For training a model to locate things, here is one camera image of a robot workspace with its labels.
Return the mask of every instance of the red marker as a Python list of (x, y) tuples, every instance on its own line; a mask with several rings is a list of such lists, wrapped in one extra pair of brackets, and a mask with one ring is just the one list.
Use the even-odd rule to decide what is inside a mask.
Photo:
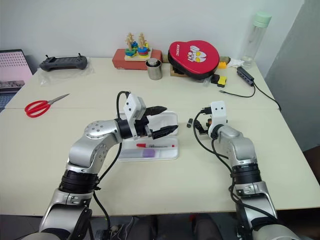
[(137, 143), (139, 148), (174, 148), (175, 145), (155, 145), (155, 144), (146, 144), (146, 143)]

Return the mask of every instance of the scissors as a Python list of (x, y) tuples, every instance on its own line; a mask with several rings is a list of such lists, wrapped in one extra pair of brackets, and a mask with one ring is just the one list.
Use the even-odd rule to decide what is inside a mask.
[(24, 111), (26, 115), (30, 118), (39, 117), (42, 114), (44, 114), (46, 111), (48, 111), (54, 102), (59, 101), (60, 99), (63, 99), (68, 95), (69, 93), (62, 96), (58, 96), (57, 98), (52, 99), (50, 101), (46, 101), (46, 100), (33, 101), (24, 108)]

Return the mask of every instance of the game controller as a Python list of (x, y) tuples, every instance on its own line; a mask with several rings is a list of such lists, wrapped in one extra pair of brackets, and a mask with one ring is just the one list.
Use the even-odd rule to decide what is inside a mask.
[(79, 53), (79, 56), (75, 57), (48, 57), (46, 56), (46, 60), (44, 60), (42, 63), (40, 63), (39, 67), (49, 72), (50, 70), (54, 69), (85, 69), (88, 61), (85, 56), (81, 56)]

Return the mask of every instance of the silver robotic arm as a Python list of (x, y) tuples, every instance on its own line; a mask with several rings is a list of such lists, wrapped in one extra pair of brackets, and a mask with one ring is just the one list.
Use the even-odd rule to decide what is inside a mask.
[(277, 212), (267, 185), (262, 181), (252, 141), (227, 125), (223, 101), (212, 102), (202, 111), (211, 114), (208, 135), (217, 140), (231, 168), (231, 198), (236, 204), (238, 237), (253, 240), (299, 240), (290, 229), (278, 224)]
[(66, 170), (59, 187), (39, 226), (39, 232), (24, 240), (81, 240), (90, 224), (89, 208), (94, 191), (98, 189), (100, 172), (109, 149), (123, 139), (149, 136), (153, 139), (172, 133), (178, 126), (149, 129), (148, 115), (166, 110), (155, 106), (146, 108), (142, 98), (127, 92), (124, 106), (126, 119), (102, 120), (90, 123), (82, 137), (69, 152)]

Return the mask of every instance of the plastic water bottle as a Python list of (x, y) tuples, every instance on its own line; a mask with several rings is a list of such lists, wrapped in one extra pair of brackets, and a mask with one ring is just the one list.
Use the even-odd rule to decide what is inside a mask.
[(271, 18), (272, 16), (266, 12), (258, 11), (256, 13), (252, 30), (250, 31), (246, 48), (244, 50), (243, 57), (241, 58), (241, 60), (244, 61), (244, 68), (248, 69), (251, 67)]

